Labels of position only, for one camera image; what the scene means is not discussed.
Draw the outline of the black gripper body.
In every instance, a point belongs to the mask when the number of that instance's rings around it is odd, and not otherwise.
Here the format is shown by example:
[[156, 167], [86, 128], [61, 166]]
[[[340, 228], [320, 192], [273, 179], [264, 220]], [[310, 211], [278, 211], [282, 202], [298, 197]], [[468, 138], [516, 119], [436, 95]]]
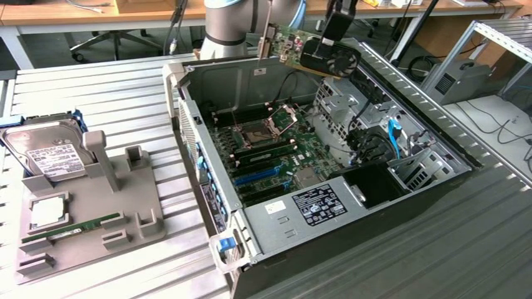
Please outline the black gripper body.
[[354, 13], [357, 0], [328, 0], [326, 13]]

